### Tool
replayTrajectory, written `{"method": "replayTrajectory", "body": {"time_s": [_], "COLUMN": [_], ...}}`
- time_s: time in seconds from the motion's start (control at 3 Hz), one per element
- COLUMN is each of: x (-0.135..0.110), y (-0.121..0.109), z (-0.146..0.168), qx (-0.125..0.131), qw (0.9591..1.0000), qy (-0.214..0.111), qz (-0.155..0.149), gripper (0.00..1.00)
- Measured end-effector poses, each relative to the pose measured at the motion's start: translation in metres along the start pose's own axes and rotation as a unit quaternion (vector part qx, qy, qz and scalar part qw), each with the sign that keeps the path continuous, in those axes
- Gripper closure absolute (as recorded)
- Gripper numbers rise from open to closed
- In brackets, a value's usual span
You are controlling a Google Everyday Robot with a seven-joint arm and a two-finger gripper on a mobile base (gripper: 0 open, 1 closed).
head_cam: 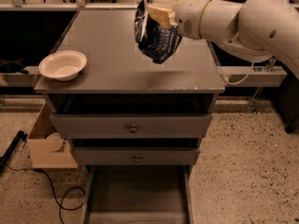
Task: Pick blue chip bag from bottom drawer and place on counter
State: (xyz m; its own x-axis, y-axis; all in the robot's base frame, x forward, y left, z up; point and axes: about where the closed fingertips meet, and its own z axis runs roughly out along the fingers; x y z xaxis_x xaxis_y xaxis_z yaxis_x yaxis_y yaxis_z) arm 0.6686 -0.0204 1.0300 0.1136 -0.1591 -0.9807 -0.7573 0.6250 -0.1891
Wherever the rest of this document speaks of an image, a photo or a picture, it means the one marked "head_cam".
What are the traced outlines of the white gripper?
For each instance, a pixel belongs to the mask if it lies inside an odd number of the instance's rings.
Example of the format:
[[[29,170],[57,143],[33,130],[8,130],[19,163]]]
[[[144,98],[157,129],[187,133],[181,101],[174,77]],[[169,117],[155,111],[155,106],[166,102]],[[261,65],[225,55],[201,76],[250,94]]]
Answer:
[[[201,18],[210,1],[212,0],[152,0],[152,5],[148,5],[149,16],[166,29],[178,26],[181,36],[198,40],[201,38]]]

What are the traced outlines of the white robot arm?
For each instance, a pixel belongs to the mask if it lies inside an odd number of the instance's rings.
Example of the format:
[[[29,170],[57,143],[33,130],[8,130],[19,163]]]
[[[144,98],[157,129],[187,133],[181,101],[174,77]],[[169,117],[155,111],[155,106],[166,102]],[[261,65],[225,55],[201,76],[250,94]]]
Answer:
[[[299,77],[299,12],[286,0],[152,0],[146,8],[164,28],[251,63],[276,57]]]

